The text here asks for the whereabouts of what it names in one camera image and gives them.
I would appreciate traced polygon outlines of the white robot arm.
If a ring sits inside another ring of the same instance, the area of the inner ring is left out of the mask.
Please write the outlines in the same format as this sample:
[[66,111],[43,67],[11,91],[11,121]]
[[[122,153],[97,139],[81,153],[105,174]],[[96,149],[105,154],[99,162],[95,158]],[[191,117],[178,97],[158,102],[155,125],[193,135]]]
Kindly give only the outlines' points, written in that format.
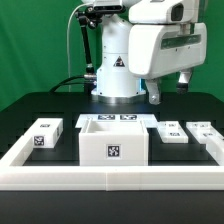
[[147,98],[160,103],[160,78],[180,74],[188,91],[193,68],[205,61],[206,25],[200,0],[81,0],[91,27],[102,26],[102,64],[92,96],[111,104]]

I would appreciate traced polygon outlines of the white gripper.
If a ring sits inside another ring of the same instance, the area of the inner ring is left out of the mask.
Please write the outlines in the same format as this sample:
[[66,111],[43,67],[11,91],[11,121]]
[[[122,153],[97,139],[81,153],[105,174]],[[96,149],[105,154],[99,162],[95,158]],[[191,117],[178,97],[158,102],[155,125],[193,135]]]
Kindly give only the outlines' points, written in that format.
[[129,34],[129,70],[145,81],[149,103],[160,103],[159,80],[180,72],[178,94],[188,92],[192,68],[204,63],[207,48],[207,29],[196,23],[194,33],[181,35],[180,25],[134,25]]

